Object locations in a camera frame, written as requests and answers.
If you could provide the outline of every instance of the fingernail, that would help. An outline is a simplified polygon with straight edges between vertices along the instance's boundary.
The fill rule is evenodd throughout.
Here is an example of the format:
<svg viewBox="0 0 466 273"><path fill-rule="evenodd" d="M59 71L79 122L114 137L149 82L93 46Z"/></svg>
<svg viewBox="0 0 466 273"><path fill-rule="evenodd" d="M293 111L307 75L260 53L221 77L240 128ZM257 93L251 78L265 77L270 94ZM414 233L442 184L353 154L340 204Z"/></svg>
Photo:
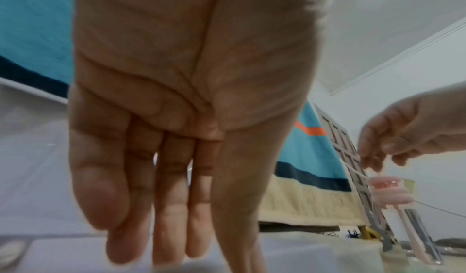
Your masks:
<svg viewBox="0 0 466 273"><path fill-rule="evenodd" d="M382 145L382 151L384 153L392 153L397 150L397 146L394 143L385 143Z"/></svg>

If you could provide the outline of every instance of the orange stripe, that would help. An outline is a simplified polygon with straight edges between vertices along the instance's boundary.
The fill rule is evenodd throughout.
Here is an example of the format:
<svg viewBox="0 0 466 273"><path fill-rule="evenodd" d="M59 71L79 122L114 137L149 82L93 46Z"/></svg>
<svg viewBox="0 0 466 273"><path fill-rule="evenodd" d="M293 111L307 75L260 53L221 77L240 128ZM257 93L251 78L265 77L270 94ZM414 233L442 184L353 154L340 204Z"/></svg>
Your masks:
<svg viewBox="0 0 466 273"><path fill-rule="evenodd" d="M295 127L309 136L326 136L322 127L305 127L300 121L296 121Z"/></svg>

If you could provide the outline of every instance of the white wall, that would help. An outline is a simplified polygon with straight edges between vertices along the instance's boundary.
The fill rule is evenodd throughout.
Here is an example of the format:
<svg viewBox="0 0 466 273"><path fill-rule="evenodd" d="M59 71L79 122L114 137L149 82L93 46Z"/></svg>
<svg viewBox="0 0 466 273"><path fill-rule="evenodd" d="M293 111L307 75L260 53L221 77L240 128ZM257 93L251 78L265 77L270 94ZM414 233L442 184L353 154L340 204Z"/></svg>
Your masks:
<svg viewBox="0 0 466 273"><path fill-rule="evenodd" d="M382 65L333 96L316 82L309 98L345 127L356 142L365 121L391 103L466 80L466 28L432 39L436 40L419 46L416 53L390 66ZM466 152L424 156L405 168L389 163L383 172L415 180L420 201L466 215ZM466 238L466 219L424 206L418 210L434 239ZM395 233L399 232L399 223L390 216L389 222Z"/></svg>

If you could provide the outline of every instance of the pink toy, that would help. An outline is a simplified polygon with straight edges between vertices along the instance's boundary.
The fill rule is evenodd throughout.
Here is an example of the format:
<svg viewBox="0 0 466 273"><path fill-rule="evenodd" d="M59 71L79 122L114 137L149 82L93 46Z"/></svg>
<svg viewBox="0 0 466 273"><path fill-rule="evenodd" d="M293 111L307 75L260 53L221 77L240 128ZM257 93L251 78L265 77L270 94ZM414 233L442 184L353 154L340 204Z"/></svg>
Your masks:
<svg viewBox="0 0 466 273"><path fill-rule="evenodd" d="M404 212L398 206L414 202L413 196L404 186L402 180L395 176L376 176L367 179L367 184L370 187L372 201L383 209L386 209L387 205L393 205L397 210L416 257L423 263L432 265L433 263L429 256L427 256L424 247L419 243L415 232L408 224Z"/></svg>

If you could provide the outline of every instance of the beige fabric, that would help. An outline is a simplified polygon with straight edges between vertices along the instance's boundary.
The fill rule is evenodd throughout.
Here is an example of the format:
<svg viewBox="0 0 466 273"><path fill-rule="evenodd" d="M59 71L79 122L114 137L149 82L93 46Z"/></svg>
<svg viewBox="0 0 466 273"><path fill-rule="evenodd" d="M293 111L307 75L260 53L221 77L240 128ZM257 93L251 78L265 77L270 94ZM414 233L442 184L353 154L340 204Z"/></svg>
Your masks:
<svg viewBox="0 0 466 273"><path fill-rule="evenodd" d="M259 220L306 226L369 225L350 174L353 192L319 189L272 176L259 209Z"/></svg>

